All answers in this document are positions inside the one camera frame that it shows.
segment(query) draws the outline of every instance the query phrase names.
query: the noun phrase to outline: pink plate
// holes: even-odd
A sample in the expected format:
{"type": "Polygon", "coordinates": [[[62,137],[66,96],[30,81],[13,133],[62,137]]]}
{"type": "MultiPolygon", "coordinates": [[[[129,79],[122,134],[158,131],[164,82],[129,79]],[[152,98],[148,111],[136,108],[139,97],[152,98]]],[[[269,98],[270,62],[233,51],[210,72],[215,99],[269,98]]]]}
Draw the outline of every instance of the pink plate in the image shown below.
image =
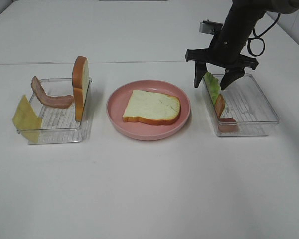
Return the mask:
{"type": "Polygon", "coordinates": [[[107,114],[118,132],[138,140],[158,140],[175,134],[184,126],[190,114],[190,102],[188,96],[181,88],[169,82],[140,80],[123,85],[111,94],[107,102],[107,114]],[[134,89],[177,96],[181,104],[179,119],[171,125],[123,122],[122,115],[134,89]]]}

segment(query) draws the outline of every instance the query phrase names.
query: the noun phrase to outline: yellow cheese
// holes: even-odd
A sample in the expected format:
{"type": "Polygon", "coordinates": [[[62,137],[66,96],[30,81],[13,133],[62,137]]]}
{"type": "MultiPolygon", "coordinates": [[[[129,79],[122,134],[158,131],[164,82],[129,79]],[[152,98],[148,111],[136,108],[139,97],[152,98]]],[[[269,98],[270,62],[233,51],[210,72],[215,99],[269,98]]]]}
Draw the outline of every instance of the yellow cheese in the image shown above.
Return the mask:
{"type": "MultiPolygon", "coordinates": [[[[42,118],[36,116],[32,106],[23,95],[12,118],[17,130],[41,129],[42,118]]],[[[39,132],[23,132],[22,135],[33,143],[38,142],[39,132]]]]}

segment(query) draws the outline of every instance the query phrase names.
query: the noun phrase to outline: toast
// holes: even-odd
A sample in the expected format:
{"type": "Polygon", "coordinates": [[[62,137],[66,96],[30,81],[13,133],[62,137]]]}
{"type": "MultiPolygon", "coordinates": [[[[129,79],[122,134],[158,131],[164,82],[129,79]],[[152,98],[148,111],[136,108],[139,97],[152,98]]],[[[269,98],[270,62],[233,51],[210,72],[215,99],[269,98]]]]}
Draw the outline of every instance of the toast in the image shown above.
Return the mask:
{"type": "Polygon", "coordinates": [[[164,93],[133,90],[123,114],[123,122],[170,125],[179,118],[180,100],[164,93]]]}
{"type": "Polygon", "coordinates": [[[78,56],[72,71],[72,86],[75,104],[75,120],[80,122],[84,109],[86,92],[89,87],[88,60],[84,56],[78,56]]]}

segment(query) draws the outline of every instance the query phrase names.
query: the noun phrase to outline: robotic arm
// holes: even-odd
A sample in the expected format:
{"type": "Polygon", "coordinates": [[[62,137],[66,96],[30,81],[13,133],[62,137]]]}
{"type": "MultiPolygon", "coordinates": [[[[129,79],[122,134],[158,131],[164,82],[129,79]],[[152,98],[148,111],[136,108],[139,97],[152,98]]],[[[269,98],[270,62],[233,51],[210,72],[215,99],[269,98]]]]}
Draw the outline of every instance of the robotic arm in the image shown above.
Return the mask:
{"type": "Polygon", "coordinates": [[[224,24],[203,21],[200,31],[214,35],[206,49],[187,50],[186,61],[195,61],[194,86],[197,88],[205,73],[206,63],[225,68],[220,87],[224,90],[244,76],[245,67],[256,69],[255,58],[241,55],[257,21],[266,11],[290,14],[299,9],[299,0],[232,0],[224,24]]]}

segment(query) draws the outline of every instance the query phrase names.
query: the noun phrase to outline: lettuce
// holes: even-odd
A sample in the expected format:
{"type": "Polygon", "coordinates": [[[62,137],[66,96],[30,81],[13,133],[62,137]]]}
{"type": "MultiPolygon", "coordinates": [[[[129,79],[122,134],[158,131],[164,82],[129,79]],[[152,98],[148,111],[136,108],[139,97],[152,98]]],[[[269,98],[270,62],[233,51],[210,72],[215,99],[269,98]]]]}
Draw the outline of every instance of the lettuce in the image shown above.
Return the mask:
{"type": "Polygon", "coordinates": [[[220,84],[218,83],[218,79],[214,77],[210,72],[206,72],[206,74],[204,75],[204,79],[213,104],[215,104],[220,91],[220,84]]]}

